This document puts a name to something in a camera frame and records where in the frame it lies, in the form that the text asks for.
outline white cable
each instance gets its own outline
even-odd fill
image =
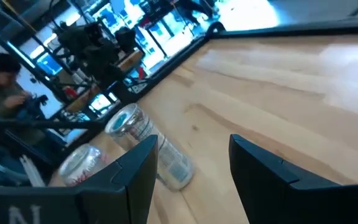
[[[39,187],[45,187],[45,183],[41,178],[40,173],[38,172],[37,167],[34,165],[31,159],[29,159],[27,156],[23,155],[24,160],[30,165],[32,172],[34,173],[35,178],[37,179],[37,182],[39,184]]]
[[[34,176],[33,174],[31,173],[31,171],[29,170],[29,168],[27,167],[27,164],[25,163],[24,159],[23,158],[19,158],[23,168],[24,168],[24,171],[25,173],[27,174],[29,180],[30,180],[30,183],[31,183],[31,186],[33,187],[36,187],[37,186],[37,180],[34,179]]]

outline black equipment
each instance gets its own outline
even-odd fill
[[[23,105],[19,108],[16,119],[46,119],[40,107],[41,105],[45,106],[47,101],[48,97],[46,95],[35,98],[27,98]]]
[[[136,46],[136,32],[134,29],[122,27],[114,33],[120,48],[127,54],[131,53]]]
[[[358,185],[335,184],[236,134],[229,157],[250,224],[358,223]]]
[[[149,136],[75,187],[0,188],[0,223],[146,223],[157,153]]]
[[[91,22],[83,26],[61,26],[55,32],[58,40],[68,53],[58,57],[74,56],[74,63],[90,77],[94,77],[102,89],[108,88],[115,81],[125,79],[122,71],[117,68],[119,52],[133,51],[135,32],[125,28],[116,32],[116,40],[104,37],[102,22]]]

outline wooden tabletop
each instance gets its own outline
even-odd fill
[[[358,183],[358,36],[212,40],[139,105],[196,167],[181,192],[156,183],[149,223],[247,223],[229,170],[232,133]],[[120,155],[105,134],[92,143]]]

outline jar lid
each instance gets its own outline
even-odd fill
[[[135,113],[138,110],[136,103],[131,103],[119,110],[107,123],[104,132],[108,134],[124,133],[128,125],[131,125],[136,119]]]
[[[100,155],[100,151],[89,144],[78,147],[60,165],[59,176],[68,177],[77,169],[91,169],[98,155]]]

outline man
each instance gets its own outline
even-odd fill
[[[200,4],[195,3],[193,0],[179,0],[176,3],[178,12],[190,22],[194,23],[196,26],[200,23],[197,21],[197,18],[193,16],[193,11],[198,11],[200,13],[206,14],[209,19],[212,19],[213,12],[208,7],[203,7]]]
[[[209,15],[209,18],[213,18],[215,15],[215,0],[200,0],[200,4],[206,11],[206,15]]]
[[[20,70],[20,63],[12,55],[0,53],[0,118],[2,119],[14,119],[26,98],[31,97],[29,92],[23,91],[16,83]],[[56,159],[51,150],[59,151],[60,149],[50,149],[46,146],[48,139],[41,130],[29,128],[10,129],[10,131],[25,143],[41,149],[46,155],[49,154],[51,159]]]

